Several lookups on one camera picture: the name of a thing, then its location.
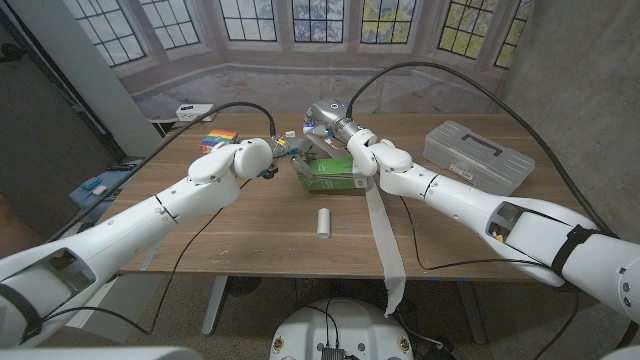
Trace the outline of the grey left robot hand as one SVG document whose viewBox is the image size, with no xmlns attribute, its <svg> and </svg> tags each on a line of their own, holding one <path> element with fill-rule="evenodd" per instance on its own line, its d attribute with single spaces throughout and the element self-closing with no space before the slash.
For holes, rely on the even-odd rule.
<svg viewBox="0 0 640 360">
<path fill-rule="evenodd" d="M 309 162 L 317 155 L 314 144 L 308 138 L 280 136 L 275 139 L 272 146 L 273 165 L 280 160 L 288 158 L 292 168 L 307 182 L 316 180 Z"/>
</svg>

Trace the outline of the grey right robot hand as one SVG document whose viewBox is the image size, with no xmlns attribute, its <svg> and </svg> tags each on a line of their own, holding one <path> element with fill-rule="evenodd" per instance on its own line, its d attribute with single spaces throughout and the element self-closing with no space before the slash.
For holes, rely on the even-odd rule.
<svg viewBox="0 0 640 360">
<path fill-rule="evenodd" d="M 335 99 L 319 100 L 306 111 L 303 133 L 337 138 L 347 143 L 363 127 L 347 116 L 347 106 Z"/>
</svg>

